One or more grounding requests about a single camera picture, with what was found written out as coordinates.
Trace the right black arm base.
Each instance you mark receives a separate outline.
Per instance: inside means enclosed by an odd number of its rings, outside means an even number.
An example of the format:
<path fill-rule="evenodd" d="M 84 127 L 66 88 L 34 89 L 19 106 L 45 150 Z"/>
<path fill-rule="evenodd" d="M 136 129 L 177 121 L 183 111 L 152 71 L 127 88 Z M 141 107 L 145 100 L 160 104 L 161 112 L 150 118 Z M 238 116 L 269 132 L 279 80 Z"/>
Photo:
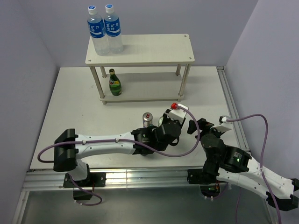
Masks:
<path fill-rule="evenodd" d="M 204 172 L 203 169 L 188 169 L 187 181 L 189 184 L 207 185 L 216 183 L 216 176 Z"/>

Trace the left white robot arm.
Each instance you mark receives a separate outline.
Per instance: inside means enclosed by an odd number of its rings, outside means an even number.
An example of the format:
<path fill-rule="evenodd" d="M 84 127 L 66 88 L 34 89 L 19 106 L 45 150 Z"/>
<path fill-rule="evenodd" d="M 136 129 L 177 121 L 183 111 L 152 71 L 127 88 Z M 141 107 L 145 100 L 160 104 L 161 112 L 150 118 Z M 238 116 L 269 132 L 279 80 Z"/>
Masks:
<path fill-rule="evenodd" d="M 73 128 L 66 129 L 54 142 L 53 169 L 69 173 L 79 186 L 86 186 L 90 183 L 91 174 L 83 158 L 103 154 L 146 156 L 162 153 L 169 145 L 178 144 L 185 117 L 186 112 L 182 109 L 168 109 L 159 126 L 110 136 L 81 135 L 76 134 Z"/>

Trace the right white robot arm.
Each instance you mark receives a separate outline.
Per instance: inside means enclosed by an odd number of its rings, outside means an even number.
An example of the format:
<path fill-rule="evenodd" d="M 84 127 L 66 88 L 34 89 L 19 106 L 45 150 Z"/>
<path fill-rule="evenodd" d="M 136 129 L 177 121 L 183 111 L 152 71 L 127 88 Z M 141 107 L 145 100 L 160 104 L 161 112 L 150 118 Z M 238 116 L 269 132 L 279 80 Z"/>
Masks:
<path fill-rule="evenodd" d="M 284 178 L 253 158 L 244 150 L 226 145 L 221 136 L 232 130 L 233 124 L 227 116 L 221 116 L 219 124 L 214 125 L 201 118 L 197 122 L 189 121 L 187 133 L 196 136 L 206 154 L 203 168 L 189 169 L 187 181 L 190 184 L 208 185 L 228 182 L 252 191 L 265 199 L 271 207 L 281 211 L 290 211 L 299 206 L 294 192 L 299 189 L 296 178 Z"/>

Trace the green glass bottle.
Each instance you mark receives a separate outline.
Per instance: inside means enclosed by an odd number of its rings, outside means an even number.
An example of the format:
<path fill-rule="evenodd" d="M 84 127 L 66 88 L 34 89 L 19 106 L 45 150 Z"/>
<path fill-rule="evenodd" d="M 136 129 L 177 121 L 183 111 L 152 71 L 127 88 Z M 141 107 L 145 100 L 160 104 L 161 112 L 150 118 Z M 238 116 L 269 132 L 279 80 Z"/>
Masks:
<path fill-rule="evenodd" d="M 122 86 L 119 78 L 115 74 L 114 69 L 109 70 L 110 79 L 109 79 L 109 89 L 113 96 L 119 96 L 122 92 Z"/>

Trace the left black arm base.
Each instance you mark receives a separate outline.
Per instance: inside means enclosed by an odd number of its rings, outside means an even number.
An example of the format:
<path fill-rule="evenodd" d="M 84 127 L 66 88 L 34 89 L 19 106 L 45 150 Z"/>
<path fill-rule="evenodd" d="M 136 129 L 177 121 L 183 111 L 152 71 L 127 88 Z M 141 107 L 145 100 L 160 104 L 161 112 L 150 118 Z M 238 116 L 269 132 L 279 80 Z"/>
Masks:
<path fill-rule="evenodd" d="M 80 187 L 104 187 L 106 182 L 105 172 L 90 172 L 86 180 L 75 181 Z M 63 188 L 74 188 L 70 175 L 65 174 Z"/>

